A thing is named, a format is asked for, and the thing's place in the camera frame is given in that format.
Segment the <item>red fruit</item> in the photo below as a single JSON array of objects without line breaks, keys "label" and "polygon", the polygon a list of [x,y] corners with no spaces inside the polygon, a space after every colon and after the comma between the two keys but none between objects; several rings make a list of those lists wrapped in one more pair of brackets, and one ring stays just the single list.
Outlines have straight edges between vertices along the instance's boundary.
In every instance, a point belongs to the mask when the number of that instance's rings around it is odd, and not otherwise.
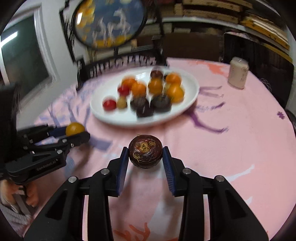
[{"label": "red fruit", "polygon": [[111,111],[116,109],[116,101],[113,99],[108,99],[103,102],[103,108],[105,111]]},{"label": "red fruit", "polygon": [[121,95],[121,96],[128,96],[130,89],[129,89],[128,85],[121,85],[118,87],[117,91],[118,91],[119,95]]}]

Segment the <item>round table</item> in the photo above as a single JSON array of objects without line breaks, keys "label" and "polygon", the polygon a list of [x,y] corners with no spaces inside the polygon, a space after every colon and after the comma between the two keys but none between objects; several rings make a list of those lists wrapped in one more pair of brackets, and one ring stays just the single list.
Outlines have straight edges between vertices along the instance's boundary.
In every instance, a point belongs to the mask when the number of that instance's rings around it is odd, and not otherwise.
[{"label": "round table", "polygon": [[[150,134],[199,175],[225,176],[271,239],[296,203],[296,139],[285,111],[251,72],[245,89],[238,90],[227,83],[229,65],[173,58],[168,62],[193,74],[201,87],[196,106],[165,124],[122,129],[97,120],[89,107],[91,93],[113,73],[89,80],[78,93],[75,86],[67,89],[39,116],[35,124],[78,121],[91,134],[90,147],[72,149],[64,168],[37,181],[41,207],[69,176],[92,176],[118,158],[137,134]],[[148,170],[130,162],[124,190],[119,198],[109,198],[109,206],[114,240],[177,240],[183,198],[169,192],[162,162]],[[208,207],[205,213],[208,240]]]}]

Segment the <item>silver bolt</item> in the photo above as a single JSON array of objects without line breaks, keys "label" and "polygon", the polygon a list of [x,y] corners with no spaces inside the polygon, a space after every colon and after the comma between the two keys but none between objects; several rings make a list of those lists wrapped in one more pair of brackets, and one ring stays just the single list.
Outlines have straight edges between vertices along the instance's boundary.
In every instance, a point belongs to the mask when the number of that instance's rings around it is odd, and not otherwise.
[{"label": "silver bolt", "polygon": [[183,172],[184,174],[190,174],[190,173],[191,173],[191,170],[190,170],[189,168],[184,168],[184,169],[182,170],[182,172]]},{"label": "silver bolt", "polygon": [[104,169],[102,169],[101,170],[101,173],[103,174],[103,175],[107,175],[107,174],[109,174],[109,169],[107,169],[107,168],[104,168]]},{"label": "silver bolt", "polygon": [[218,176],[216,177],[216,180],[217,180],[218,182],[224,182],[225,178],[224,178],[223,176],[221,176],[221,175],[218,175]]},{"label": "silver bolt", "polygon": [[69,181],[70,183],[74,183],[74,182],[76,182],[76,180],[77,180],[77,177],[74,177],[74,176],[69,177],[69,179],[68,179],[68,181]]}]

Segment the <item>beige container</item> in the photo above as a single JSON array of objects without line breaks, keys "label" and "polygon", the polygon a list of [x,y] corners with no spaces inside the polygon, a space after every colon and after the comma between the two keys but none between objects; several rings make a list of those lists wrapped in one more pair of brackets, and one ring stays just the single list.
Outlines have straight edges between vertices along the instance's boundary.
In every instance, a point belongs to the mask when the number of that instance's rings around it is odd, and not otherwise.
[{"label": "beige container", "polygon": [[248,71],[248,62],[242,58],[234,57],[230,61],[228,83],[233,85],[234,87],[243,89],[246,84]]}]

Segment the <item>window frame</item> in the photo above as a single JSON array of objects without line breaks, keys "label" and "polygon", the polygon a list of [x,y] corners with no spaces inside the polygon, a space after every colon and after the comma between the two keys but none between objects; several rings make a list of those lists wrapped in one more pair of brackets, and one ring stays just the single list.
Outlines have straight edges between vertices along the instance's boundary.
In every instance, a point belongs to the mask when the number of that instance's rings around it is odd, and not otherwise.
[{"label": "window frame", "polygon": [[[34,27],[35,27],[35,34],[37,38],[38,47],[41,53],[41,57],[43,59],[44,65],[47,69],[49,77],[44,79],[42,82],[40,82],[37,86],[35,86],[34,89],[32,89],[27,95],[23,97],[23,99],[20,101],[20,110],[23,109],[23,107],[28,104],[37,94],[42,92],[42,90],[48,86],[49,84],[55,82],[58,80],[58,74],[56,67],[53,62],[53,58],[50,52],[50,48],[46,39],[46,34],[44,30],[43,25],[43,19],[42,19],[42,7],[36,6],[33,8],[30,8],[28,10],[22,11],[21,13],[15,14],[12,19],[9,21],[9,23],[6,25],[4,31],[13,25],[17,24],[18,22],[28,18],[28,17],[34,17]],[[5,85],[9,85],[9,79],[7,76],[7,72],[4,66],[3,62],[3,56],[2,56],[2,48],[0,49],[0,70],[2,73],[2,77],[4,80]]]}]

